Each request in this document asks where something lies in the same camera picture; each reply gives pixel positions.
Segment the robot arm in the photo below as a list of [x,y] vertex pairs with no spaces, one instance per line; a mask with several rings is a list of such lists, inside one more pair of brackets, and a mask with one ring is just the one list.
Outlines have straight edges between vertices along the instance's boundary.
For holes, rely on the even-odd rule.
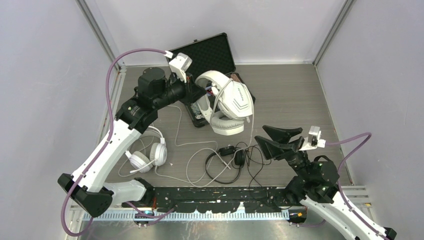
[[[172,57],[172,54],[167,53],[166,56]],[[115,131],[111,139],[107,140],[109,134],[105,136],[78,169],[72,174],[63,173],[59,177],[57,182],[68,193],[84,169],[107,143],[102,154],[70,195],[92,217],[100,216],[111,205],[128,201],[139,201],[148,205],[152,201],[153,187],[141,178],[121,183],[106,183],[105,180],[125,151],[142,134],[150,133],[147,129],[158,118],[159,109],[176,101],[192,104],[206,95],[205,88],[196,85],[192,75],[186,73],[191,62],[188,56],[179,53],[169,62],[172,73],[168,79],[165,72],[158,67],[146,69],[138,78],[134,96],[124,102],[115,115]],[[226,104],[224,102],[220,106],[225,108]]]
[[373,222],[339,190],[337,181],[340,176],[333,161],[324,155],[313,161],[308,159],[306,150],[325,146],[319,127],[312,126],[307,138],[300,136],[293,141],[291,138],[300,134],[302,128],[281,129],[264,125],[263,129],[271,139],[261,136],[255,136],[255,139],[265,158],[285,159],[297,174],[285,188],[283,201],[286,204],[307,206],[348,240],[395,239],[393,229]]

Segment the white headphones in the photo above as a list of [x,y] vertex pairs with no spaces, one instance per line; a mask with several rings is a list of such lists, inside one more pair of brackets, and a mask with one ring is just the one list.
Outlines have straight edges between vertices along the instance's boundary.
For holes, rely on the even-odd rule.
[[126,157],[129,159],[129,163],[135,168],[129,173],[133,174],[137,171],[140,173],[146,173],[154,166],[162,166],[167,160],[167,145],[162,132],[154,126],[148,126],[152,130],[146,130],[141,137],[153,136],[160,138],[160,143],[155,142],[151,145],[150,157],[147,158],[143,153],[135,151],[131,154],[128,150],[125,151]]
[[205,88],[208,82],[212,82],[212,91],[217,94],[222,91],[224,86],[231,81],[225,88],[219,99],[216,99],[220,111],[212,113],[207,95],[197,100],[200,112],[209,122],[213,131],[220,135],[234,135],[243,132],[245,121],[253,114],[253,100],[246,85],[240,82],[232,81],[219,71],[210,70],[195,80],[195,83]]

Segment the gray tabletop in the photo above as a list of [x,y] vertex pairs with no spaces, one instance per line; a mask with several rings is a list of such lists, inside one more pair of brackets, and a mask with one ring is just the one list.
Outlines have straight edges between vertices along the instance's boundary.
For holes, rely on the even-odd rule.
[[[124,79],[122,92],[119,99],[119,106],[134,95],[134,87],[137,86],[137,79],[143,73],[145,67],[129,67]],[[168,76],[170,70],[163,68]],[[303,128],[302,135],[307,137],[311,125],[319,126],[322,130],[322,138],[328,142],[337,142],[333,122],[330,118],[323,90],[321,88],[317,73],[310,64],[290,64],[290,65],[238,65],[237,70],[249,90],[256,97],[254,105],[254,136],[267,137],[262,130],[263,125],[270,125],[278,128]],[[242,133],[223,136],[213,132],[209,125],[202,128],[196,128],[192,124],[190,116],[185,107],[177,102],[174,104],[182,110],[181,124],[178,133],[178,144],[217,141],[218,147],[222,148],[228,145],[236,145],[239,142],[249,143],[251,133],[251,123],[245,123]],[[154,126],[162,131],[166,140],[168,150],[167,161],[164,165],[158,167],[157,172],[161,175],[172,176],[187,181],[186,166],[190,157],[201,148],[212,148],[214,143],[191,144],[184,146],[175,146],[174,140],[177,133],[180,111],[174,107],[165,107],[158,111],[158,119]],[[143,142],[149,144],[151,137],[146,137]],[[142,148],[140,141],[137,141],[131,149],[138,150]],[[203,150],[193,157],[188,166],[188,176],[191,181],[198,180],[205,172],[205,159],[211,153],[210,150]],[[343,156],[339,147],[319,148],[308,152],[309,159],[313,160],[318,155],[327,155],[338,165]],[[261,162],[261,156],[258,151],[254,151],[252,158]],[[118,169],[125,160],[123,156],[107,177],[107,182],[118,183],[126,182],[134,177],[141,177],[156,187],[187,187],[190,183],[182,182],[176,179],[162,177],[155,174],[152,169],[147,173],[136,173],[132,176],[121,177],[118,175]],[[211,175],[216,176],[222,171],[224,165],[218,158],[214,158],[209,170]],[[255,175],[261,168],[260,164],[252,163],[249,167],[250,172]],[[127,161],[121,169],[121,175],[129,174],[134,168]],[[232,186],[248,186],[252,177],[245,166],[241,170],[241,176]],[[229,181],[237,175],[236,169],[225,170],[219,177],[221,181]],[[263,166],[262,171],[255,178],[263,186],[286,186],[295,172],[286,163],[285,160],[272,161],[270,165]],[[209,183],[210,179],[205,176],[197,182],[198,186]],[[347,172],[341,175],[341,183],[350,185]],[[220,183],[213,182],[210,186],[222,186]]]

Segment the open case lid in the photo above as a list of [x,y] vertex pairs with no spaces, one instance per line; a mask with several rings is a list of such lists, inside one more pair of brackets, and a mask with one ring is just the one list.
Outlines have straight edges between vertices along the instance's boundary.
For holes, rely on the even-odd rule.
[[169,50],[177,56],[179,53],[186,54],[193,62],[187,69],[187,73],[193,75],[193,79],[209,70],[216,70],[225,75],[236,70],[233,55],[231,54],[228,36],[225,32],[203,40],[195,40],[193,43]]

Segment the white backdrop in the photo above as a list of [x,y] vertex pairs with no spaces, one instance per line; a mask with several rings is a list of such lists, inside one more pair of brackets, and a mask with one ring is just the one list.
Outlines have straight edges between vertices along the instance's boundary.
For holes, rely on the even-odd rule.
[[[170,50],[226,32],[236,63],[310,63],[344,0],[89,0],[120,54]],[[128,56],[127,65],[165,64],[163,57]]]
[[318,65],[339,138],[372,132],[349,169],[400,240],[423,239],[423,42],[423,1],[356,1]]
[[0,239],[63,240],[58,177],[96,146],[110,60],[75,1],[1,3]]

